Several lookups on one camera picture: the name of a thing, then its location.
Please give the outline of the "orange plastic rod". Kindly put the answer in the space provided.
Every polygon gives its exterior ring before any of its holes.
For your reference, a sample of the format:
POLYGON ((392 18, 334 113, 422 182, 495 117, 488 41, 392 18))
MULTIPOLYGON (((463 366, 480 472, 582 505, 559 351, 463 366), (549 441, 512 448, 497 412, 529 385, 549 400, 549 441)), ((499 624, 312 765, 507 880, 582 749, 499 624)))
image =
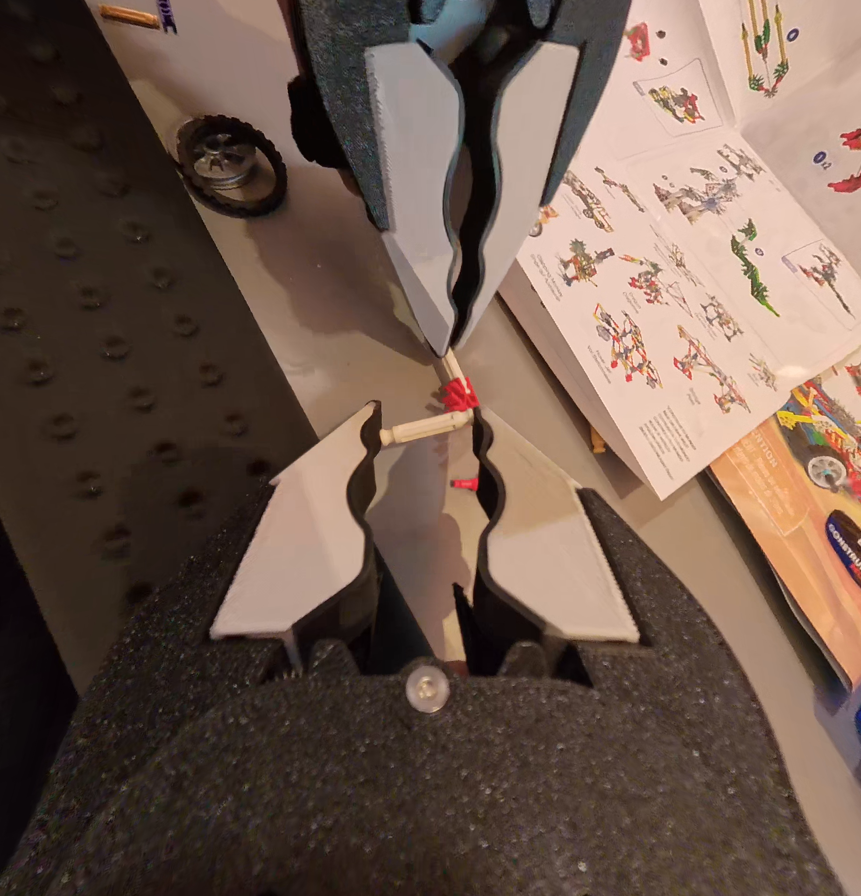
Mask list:
POLYGON ((98 14, 105 21, 112 21, 136 28, 162 29, 162 21, 157 14, 137 9, 100 4, 98 6, 98 14))

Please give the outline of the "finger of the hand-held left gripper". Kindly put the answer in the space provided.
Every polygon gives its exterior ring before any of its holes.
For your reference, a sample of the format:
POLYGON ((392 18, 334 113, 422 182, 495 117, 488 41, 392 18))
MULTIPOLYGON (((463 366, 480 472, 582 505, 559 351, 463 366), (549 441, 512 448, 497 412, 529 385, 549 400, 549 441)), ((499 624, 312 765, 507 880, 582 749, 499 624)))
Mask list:
POLYGON ((443 357, 458 318, 450 197, 465 128, 462 92, 418 42, 367 49, 365 63, 388 211, 382 240, 425 341, 443 357))
POLYGON ((481 114, 451 343, 477 325, 536 221, 579 59, 576 46, 537 41, 504 70, 481 114))

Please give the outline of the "black toy wheel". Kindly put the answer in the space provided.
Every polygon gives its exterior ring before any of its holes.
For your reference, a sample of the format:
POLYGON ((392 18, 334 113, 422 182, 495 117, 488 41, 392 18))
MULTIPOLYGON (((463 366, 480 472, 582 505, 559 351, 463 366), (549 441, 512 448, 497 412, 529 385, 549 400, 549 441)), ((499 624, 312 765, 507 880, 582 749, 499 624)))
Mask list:
POLYGON ((232 218, 263 218, 287 196, 287 167, 273 142, 238 118, 190 118, 176 132, 176 165, 204 207, 232 218))

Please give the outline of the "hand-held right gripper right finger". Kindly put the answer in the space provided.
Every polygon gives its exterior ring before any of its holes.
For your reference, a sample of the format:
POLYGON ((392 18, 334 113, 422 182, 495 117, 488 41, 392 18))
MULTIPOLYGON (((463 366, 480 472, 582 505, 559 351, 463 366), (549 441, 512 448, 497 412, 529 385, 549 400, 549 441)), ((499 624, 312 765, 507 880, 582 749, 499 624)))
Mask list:
POLYGON ((578 481, 490 410, 474 413, 473 449, 488 516, 473 607, 492 638, 639 643, 578 481))

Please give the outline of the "orange toy set box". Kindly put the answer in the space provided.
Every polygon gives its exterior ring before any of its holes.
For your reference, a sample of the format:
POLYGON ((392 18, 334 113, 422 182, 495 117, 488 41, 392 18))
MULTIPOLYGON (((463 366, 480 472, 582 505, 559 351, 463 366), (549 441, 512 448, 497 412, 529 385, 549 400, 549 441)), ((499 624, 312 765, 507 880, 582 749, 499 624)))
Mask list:
POLYGON ((710 472, 844 686, 861 687, 861 364, 796 387, 710 472))

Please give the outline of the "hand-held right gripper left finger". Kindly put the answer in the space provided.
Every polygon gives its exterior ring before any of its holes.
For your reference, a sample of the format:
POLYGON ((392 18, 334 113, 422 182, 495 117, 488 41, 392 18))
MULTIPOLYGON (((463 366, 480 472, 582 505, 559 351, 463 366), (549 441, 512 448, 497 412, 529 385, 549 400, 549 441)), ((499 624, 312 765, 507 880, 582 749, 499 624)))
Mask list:
POLYGON ((271 481, 211 641, 282 639, 302 659, 324 639, 369 651, 380 577, 366 514, 381 423, 380 401, 368 401, 271 481))

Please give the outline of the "white instruction booklet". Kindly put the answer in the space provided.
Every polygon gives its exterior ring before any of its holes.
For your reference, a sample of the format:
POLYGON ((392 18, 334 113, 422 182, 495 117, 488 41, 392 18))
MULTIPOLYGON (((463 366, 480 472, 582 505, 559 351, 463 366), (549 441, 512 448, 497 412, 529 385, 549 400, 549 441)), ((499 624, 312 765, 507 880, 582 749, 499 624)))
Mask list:
POLYGON ((861 2, 632 2, 508 302, 659 498, 765 420, 861 502, 861 2))

